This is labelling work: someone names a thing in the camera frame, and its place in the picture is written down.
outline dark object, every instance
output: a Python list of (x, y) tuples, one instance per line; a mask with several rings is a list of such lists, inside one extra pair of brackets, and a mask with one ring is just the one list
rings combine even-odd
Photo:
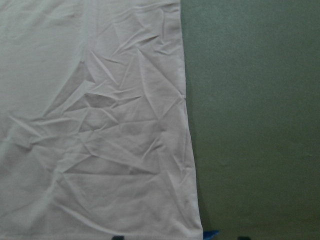
[(248, 236), (238, 236), (238, 240), (251, 240)]
[(114, 236), (112, 240), (125, 240), (124, 236)]
[(215, 235), (217, 235), (219, 231), (204, 231), (203, 232), (203, 240), (212, 240)]

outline white t-shirt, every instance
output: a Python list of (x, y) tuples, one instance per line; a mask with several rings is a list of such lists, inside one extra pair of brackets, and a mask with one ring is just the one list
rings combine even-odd
[(201, 240), (185, 85), (179, 0), (0, 1), (0, 240)]

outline green surface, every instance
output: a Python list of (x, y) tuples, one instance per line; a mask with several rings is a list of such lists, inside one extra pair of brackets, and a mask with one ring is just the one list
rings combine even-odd
[(320, 1), (181, 0), (205, 230), (320, 239)]

